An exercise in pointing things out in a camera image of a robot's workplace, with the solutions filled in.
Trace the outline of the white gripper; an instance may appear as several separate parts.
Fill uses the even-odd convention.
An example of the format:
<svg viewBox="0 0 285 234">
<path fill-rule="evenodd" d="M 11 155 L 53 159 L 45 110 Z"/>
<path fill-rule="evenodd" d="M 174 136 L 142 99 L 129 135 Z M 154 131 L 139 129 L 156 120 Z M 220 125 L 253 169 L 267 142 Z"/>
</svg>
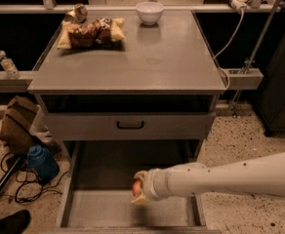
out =
<svg viewBox="0 0 285 234">
<path fill-rule="evenodd" d="M 160 201 L 169 197 L 166 170 L 138 171 L 135 173 L 134 179 L 142 181 L 142 190 L 145 195 L 143 193 L 135 195 L 131 200 L 132 204 L 144 205 L 150 201 Z"/>
</svg>

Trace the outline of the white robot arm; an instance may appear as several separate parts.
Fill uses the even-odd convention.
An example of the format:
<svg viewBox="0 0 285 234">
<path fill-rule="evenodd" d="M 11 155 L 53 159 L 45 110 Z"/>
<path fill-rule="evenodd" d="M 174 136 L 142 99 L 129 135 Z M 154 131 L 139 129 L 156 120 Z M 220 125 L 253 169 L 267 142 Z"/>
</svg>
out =
<svg viewBox="0 0 285 234">
<path fill-rule="evenodd" d="M 139 171 L 135 179 L 133 204 L 211 192 L 285 200 L 285 152 L 211 168 L 192 162 Z"/>
</svg>

